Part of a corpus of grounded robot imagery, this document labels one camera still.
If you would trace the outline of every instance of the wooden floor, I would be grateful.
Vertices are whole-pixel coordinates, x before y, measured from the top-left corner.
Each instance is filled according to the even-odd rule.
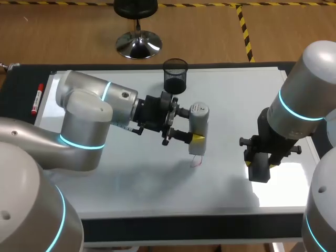
[[[159,0],[159,3],[180,2]],[[257,62],[296,61],[311,42],[336,40],[336,7],[243,6],[242,10]],[[115,50],[116,39],[132,26],[130,20],[116,15],[111,7],[0,5],[0,62],[161,64],[174,57],[190,64],[248,62],[237,12],[232,7],[160,7],[156,14],[141,20],[142,29],[157,33],[163,41],[162,51],[146,60],[126,59]],[[0,86],[4,79],[4,73],[0,72]],[[214,247],[155,247],[154,251],[206,252],[214,251]],[[232,245],[223,246],[222,251],[263,252],[265,249],[263,245]]]

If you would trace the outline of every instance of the black stool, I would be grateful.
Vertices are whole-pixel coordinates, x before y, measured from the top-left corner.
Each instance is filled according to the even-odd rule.
[[[117,51],[131,59],[145,59],[157,54],[162,48],[159,36],[141,30],[141,18],[152,16],[158,8],[157,0],[114,0],[114,11],[121,17],[134,20],[134,31],[118,38]]]

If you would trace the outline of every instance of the screw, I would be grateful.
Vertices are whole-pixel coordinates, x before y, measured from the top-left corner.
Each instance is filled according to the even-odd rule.
[[[121,96],[123,96],[124,98],[127,98],[130,95],[128,93],[124,92],[124,93],[121,94]]]

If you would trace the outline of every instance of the glowing blue ring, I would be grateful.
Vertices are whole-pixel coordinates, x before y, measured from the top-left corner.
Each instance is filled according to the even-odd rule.
[[[312,232],[311,229],[310,229],[310,226],[309,226],[309,223],[308,223],[307,216],[306,216],[306,221],[307,221],[307,226],[308,226],[308,229],[309,229],[309,231],[310,231],[310,234],[311,234],[311,236],[314,238],[316,244],[319,245],[319,247],[323,250],[323,252],[327,252],[327,251],[322,247],[322,245],[316,240],[316,238],[315,238],[313,232]]]
[[[303,120],[307,120],[307,121],[319,121],[319,120],[322,120],[323,117],[320,117],[320,118],[309,118],[309,117],[303,117],[299,114],[296,114],[294,111],[292,111],[290,108],[287,107],[287,105],[284,103],[284,101],[282,100],[282,97],[281,97],[281,90],[279,91],[279,99],[280,99],[280,102],[281,104],[283,105],[283,107],[289,112],[291,113],[293,116],[296,116],[300,119],[303,119]]]
[[[107,94],[107,90],[109,89],[111,83],[107,83],[106,87],[105,87],[105,90],[104,90],[104,93],[103,93],[103,96],[101,97],[101,100],[104,101],[105,100],[105,97],[106,97],[106,94]]]
[[[64,227],[64,221],[65,221],[65,212],[66,212],[66,209],[65,209],[65,200],[64,200],[64,197],[63,197],[63,194],[61,192],[61,190],[57,187],[57,185],[55,185],[55,187],[57,188],[57,190],[59,191],[59,194],[61,195],[61,198],[62,198],[62,203],[63,203],[63,215],[62,215],[62,221],[61,221],[61,225],[59,226],[59,229],[58,229],[58,232],[54,238],[54,240],[52,241],[52,243],[50,244],[50,246],[48,247],[48,249],[46,250],[46,252],[50,252],[53,247],[55,246],[61,232],[62,232],[62,229]]]
[[[77,148],[81,148],[84,150],[99,150],[101,148],[103,148],[105,146],[105,144],[101,145],[101,146],[84,146],[84,145],[80,145],[80,144],[76,144],[76,143],[72,143],[68,140],[66,140],[61,134],[59,135],[59,137],[61,138],[61,140],[73,147],[77,147]]]

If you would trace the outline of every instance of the yellow label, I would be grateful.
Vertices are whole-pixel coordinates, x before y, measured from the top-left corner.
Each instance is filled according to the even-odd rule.
[[[204,136],[193,134],[191,142],[203,142],[205,140]]]

